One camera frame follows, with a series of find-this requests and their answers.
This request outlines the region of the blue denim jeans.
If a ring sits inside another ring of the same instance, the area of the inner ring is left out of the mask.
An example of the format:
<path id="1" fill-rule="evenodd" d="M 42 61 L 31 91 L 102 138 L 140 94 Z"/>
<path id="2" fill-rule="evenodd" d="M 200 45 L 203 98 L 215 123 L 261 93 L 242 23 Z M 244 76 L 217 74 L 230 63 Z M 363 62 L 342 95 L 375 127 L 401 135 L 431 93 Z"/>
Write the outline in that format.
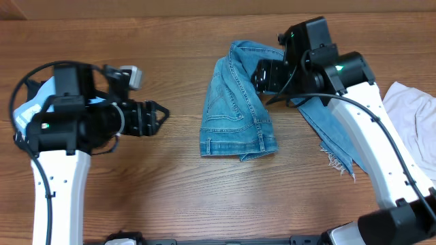
<path id="1" fill-rule="evenodd" d="M 232 42 L 228 54 L 219 59 L 208 85 L 200 127 L 200 154 L 237 155 L 248 161 L 277 152 L 279 149 L 273 121 L 251 83 L 258 61 L 282 60 L 283 51 L 254 41 Z M 351 139 L 331 111 L 314 97 L 301 98 L 299 112 L 321 139 L 331 166 L 352 174 L 353 165 L 364 163 Z"/>

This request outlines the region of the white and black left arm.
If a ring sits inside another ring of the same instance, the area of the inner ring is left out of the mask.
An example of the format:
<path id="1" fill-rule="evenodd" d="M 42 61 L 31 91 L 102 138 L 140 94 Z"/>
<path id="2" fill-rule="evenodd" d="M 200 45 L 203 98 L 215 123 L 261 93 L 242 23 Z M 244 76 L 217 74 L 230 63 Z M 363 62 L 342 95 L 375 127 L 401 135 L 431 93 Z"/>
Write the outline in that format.
<path id="1" fill-rule="evenodd" d="M 15 144 L 31 160 L 35 185 L 34 244 L 83 242 L 84 191 L 91 159 L 108 154 L 121 135 L 155 135 L 169 118 L 154 101 L 138 102 L 135 66 L 111 67 L 78 61 L 49 63 L 51 79 L 38 83 L 28 73 L 18 83 L 27 101 L 9 106 Z"/>

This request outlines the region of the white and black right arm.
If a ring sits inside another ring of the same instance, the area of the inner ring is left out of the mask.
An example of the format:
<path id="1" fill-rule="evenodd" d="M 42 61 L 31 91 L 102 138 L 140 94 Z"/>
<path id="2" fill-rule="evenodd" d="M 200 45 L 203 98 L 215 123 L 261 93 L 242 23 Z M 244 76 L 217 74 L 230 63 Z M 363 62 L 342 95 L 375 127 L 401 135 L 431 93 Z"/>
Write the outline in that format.
<path id="1" fill-rule="evenodd" d="M 369 175 L 379 210 L 291 244 L 416 244 L 435 236 L 435 187 L 416 165 L 382 104 L 375 75 L 358 52 L 339 54 L 322 16 L 278 36 L 283 58 L 262 59 L 251 77 L 273 102 L 318 97 L 345 127 Z"/>

